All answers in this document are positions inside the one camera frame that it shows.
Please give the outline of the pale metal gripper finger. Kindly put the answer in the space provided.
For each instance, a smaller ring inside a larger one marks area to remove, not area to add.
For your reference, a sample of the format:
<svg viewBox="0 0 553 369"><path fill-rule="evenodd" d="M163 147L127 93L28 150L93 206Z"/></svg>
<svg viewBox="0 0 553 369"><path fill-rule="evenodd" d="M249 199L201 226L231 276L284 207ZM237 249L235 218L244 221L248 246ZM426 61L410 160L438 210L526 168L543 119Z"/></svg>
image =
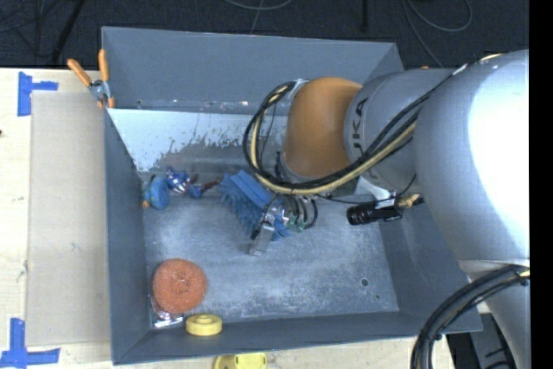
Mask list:
<svg viewBox="0 0 553 369"><path fill-rule="evenodd" d="M273 239L275 227L270 223L262 223L253 233L251 245L248 253L252 256L258 256L265 253Z"/></svg>

